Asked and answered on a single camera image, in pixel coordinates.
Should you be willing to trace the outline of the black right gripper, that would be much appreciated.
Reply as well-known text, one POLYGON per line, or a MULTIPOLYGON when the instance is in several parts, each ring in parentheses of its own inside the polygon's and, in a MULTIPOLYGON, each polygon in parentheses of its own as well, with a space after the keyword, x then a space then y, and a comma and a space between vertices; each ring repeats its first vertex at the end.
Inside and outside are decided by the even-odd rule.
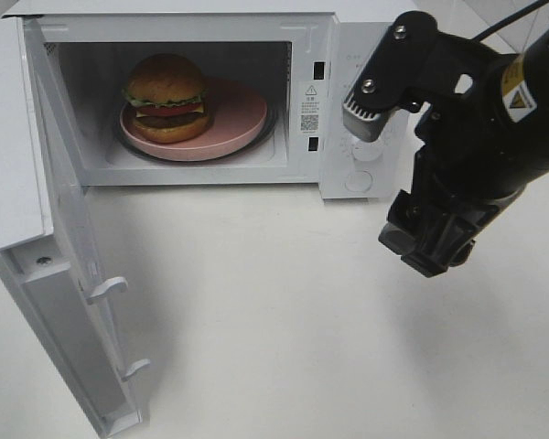
POLYGON ((522 190, 517 131, 526 120, 522 68, 497 68, 468 91, 451 85, 407 84, 399 105, 430 105, 415 129, 411 190, 391 205, 379 242, 425 277, 465 263, 476 237, 522 190))

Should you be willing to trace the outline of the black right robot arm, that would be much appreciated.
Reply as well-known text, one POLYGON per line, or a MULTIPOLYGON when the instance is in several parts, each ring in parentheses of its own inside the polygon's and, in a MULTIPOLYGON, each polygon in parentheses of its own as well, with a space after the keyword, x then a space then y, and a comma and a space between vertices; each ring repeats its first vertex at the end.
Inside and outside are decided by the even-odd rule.
POLYGON ((439 34, 432 55, 462 58, 464 93, 431 91, 415 127, 412 185, 391 205, 379 240, 427 277, 464 263, 476 237, 549 173, 549 29, 520 54, 439 34))

